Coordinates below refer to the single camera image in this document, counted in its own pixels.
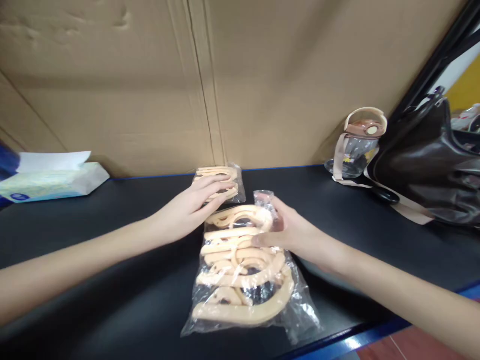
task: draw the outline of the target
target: hand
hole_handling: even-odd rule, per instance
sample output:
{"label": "hand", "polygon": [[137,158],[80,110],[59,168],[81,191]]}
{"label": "hand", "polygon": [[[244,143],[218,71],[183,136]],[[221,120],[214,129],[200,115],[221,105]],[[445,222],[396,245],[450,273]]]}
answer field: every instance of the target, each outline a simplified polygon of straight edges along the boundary
{"label": "hand", "polygon": [[283,231],[268,232],[253,238],[259,248],[280,247],[314,263],[325,272],[336,273],[348,264],[350,246],[313,226],[278,197],[271,201],[283,222]]}
{"label": "hand", "polygon": [[207,205],[202,205],[220,190],[231,189],[233,182],[224,182],[229,175],[207,176],[195,181],[187,190],[177,195],[160,211],[145,219],[150,231],[156,232],[161,240],[157,246],[180,240],[198,228],[225,202],[227,196],[221,194]]}

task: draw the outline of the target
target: water bottle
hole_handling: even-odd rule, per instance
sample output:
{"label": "water bottle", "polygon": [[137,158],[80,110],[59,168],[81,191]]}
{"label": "water bottle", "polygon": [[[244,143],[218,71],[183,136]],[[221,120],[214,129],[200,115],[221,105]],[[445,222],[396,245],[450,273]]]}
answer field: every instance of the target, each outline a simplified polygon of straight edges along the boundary
{"label": "water bottle", "polygon": [[348,116],[344,130],[335,157],[325,163],[337,181],[362,175],[375,155],[380,137],[387,131],[387,119],[375,107],[362,107]]}

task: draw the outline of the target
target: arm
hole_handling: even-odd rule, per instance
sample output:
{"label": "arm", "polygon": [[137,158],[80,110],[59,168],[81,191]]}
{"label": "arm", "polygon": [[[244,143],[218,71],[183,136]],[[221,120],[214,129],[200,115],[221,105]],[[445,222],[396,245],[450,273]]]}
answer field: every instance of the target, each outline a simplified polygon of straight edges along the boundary
{"label": "arm", "polygon": [[196,181],[154,215],[93,240],[0,270],[0,326],[126,259],[173,243],[200,226],[226,200],[229,176]]}
{"label": "arm", "polygon": [[412,276],[323,233],[278,198],[282,232],[259,235],[259,247],[279,246],[354,285],[457,352],[480,357],[480,304]]}

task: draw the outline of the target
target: left hand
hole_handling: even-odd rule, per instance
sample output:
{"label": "left hand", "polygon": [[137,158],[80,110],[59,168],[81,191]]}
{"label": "left hand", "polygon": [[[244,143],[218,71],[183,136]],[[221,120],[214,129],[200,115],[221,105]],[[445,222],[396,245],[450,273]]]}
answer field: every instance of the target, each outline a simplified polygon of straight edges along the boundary
{"label": "left hand", "polygon": [[227,181],[229,175],[206,176],[195,181],[187,190],[181,192],[160,211],[145,219],[156,239],[162,246],[183,239],[198,228],[225,202],[227,196],[221,194],[207,205],[202,205],[220,190],[231,189],[233,182]]}

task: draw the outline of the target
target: tissue box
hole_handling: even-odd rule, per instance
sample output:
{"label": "tissue box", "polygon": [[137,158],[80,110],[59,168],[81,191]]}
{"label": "tissue box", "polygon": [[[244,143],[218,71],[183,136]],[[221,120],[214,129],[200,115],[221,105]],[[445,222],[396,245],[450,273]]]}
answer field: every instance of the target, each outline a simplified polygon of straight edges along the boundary
{"label": "tissue box", "polygon": [[98,162],[78,167],[18,173],[0,182],[0,195],[14,203],[73,198],[90,194],[110,177]]}

